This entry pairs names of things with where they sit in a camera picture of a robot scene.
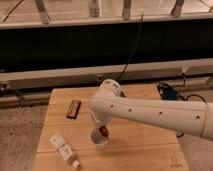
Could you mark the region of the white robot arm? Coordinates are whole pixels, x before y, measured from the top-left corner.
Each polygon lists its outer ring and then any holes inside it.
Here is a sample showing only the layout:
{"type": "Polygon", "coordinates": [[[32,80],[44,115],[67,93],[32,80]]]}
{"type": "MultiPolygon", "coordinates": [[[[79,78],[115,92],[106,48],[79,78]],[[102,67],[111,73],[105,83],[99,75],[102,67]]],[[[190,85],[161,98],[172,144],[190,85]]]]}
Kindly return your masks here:
{"type": "Polygon", "coordinates": [[[115,80],[102,82],[89,102],[96,125],[106,126],[117,117],[213,141],[213,103],[135,99],[121,93],[115,80]]]}

